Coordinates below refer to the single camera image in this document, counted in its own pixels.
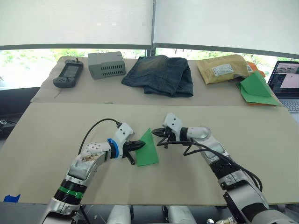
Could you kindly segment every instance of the gray plastic box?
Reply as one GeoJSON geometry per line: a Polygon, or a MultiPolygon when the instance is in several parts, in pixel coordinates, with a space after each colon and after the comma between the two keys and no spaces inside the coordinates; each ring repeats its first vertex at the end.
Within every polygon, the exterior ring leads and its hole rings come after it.
{"type": "Polygon", "coordinates": [[[126,67],[120,51],[88,54],[88,69],[93,79],[126,74],[126,67]]]}

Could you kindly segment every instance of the white roller shade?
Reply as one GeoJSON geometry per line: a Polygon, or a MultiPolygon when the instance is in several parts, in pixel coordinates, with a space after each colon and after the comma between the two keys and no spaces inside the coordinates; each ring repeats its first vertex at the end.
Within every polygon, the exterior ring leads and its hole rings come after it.
{"type": "Polygon", "coordinates": [[[152,0],[1,0],[0,47],[151,45],[152,0]]]}
{"type": "Polygon", "coordinates": [[[163,43],[298,55],[299,0],[157,0],[154,46],[163,43]]]}

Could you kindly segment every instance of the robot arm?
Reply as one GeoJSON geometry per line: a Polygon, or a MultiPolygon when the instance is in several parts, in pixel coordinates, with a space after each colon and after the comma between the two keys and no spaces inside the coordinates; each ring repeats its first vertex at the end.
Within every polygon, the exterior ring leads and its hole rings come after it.
{"type": "Polygon", "coordinates": [[[222,155],[220,158],[220,155],[217,156],[210,151],[201,152],[216,175],[219,185],[226,191],[224,199],[237,222],[247,224],[296,223],[283,213],[269,209],[262,192],[248,175],[249,171],[237,166],[221,143],[213,137],[208,127],[182,127],[181,120],[173,113],[169,113],[165,118],[163,128],[153,130],[153,134],[165,137],[167,141],[180,141],[186,145],[188,145],[187,142],[198,143],[199,149],[203,149],[199,146],[202,144],[222,155]]]}
{"type": "Polygon", "coordinates": [[[113,139],[107,142],[88,143],[82,152],[73,160],[64,180],[56,194],[48,203],[39,224],[71,224],[72,217],[80,208],[83,195],[91,183],[97,168],[109,159],[128,157],[131,164],[135,162],[129,154],[144,146],[143,141],[129,141],[134,135],[133,129],[123,123],[113,139]]]}

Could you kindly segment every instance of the device screen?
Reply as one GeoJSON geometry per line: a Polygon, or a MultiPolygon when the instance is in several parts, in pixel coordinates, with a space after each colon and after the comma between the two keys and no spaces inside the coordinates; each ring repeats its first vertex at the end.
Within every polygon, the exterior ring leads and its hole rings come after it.
{"type": "Polygon", "coordinates": [[[77,71],[78,71],[79,67],[78,66],[72,66],[72,65],[68,65],[66,70],[64,71],[64,74],[62,75],[62,77],[66,77],[66,78],[74,78],[77,71]]]}
{"type": "Polygon", "coordinates": [[[299,63],[277,63],[268,84],[278,97],[299,98],[299,63]]]}

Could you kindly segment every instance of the window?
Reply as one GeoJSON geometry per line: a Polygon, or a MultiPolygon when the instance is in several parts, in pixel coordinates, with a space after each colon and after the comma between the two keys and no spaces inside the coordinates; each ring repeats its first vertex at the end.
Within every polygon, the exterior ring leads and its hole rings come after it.
{"type": "Polygon", "coordinates": [[[169,49],[169,48],[156,49],[156,55],[166,55],[168,57],[183,57],[186,58],[187,60],[201,60],[201,59],[233,55],[233,54],[242,55],[246,61],[255,63],[257,68],[265,73],[266,81],[269,80],[270,75],[274,69],[274,66],[278,60],[299,61],[298,59],[285,58],[285,57],[231,53],[231,52],[221,52],[221,51],[169,49]]]}
{"type": "Polygon", "coordinates": [[[145,56],[143,49],[20,49],[0,50],[0,90],[37,87],[62,56],[120,51],[124,58],[145,56]]]}

